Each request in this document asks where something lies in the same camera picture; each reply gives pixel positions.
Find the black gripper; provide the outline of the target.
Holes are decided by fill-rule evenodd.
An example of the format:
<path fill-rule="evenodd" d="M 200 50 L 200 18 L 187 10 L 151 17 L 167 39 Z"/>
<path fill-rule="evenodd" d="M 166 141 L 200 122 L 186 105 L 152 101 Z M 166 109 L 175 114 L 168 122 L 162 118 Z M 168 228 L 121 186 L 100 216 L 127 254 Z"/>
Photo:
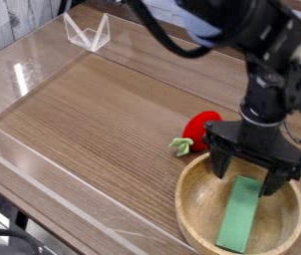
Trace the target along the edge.
<path fill-rule="evenodd" d="M 301 149 L 278 127 L 258 127 L 246 121 L 206 122 L 203 127 L 203 142 L 210 147 L 212 172 L 219 179 L 234 157 L 267 169 L 261 196 L 273 195 L 290 179 L 301 178 Z"/>

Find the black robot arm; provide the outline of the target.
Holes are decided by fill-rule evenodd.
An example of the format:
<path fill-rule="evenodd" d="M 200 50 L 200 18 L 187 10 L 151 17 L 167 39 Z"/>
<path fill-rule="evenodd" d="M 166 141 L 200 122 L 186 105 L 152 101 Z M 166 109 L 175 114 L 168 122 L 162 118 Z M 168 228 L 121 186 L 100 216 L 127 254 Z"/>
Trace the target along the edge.
<path fill-rule="evenodd" d="M 267 169 L 263 195 L 301 178 L 301 137 L 286 118 L 301 114 L 301 18 L 279 0 L 175 0 L 196 20 L 190 33 L 207 49 L 227 46 L 246 58 L 247 88 L 240 119 L 208 121 L 214 174 L 220 177 L 234 157 Z"/>

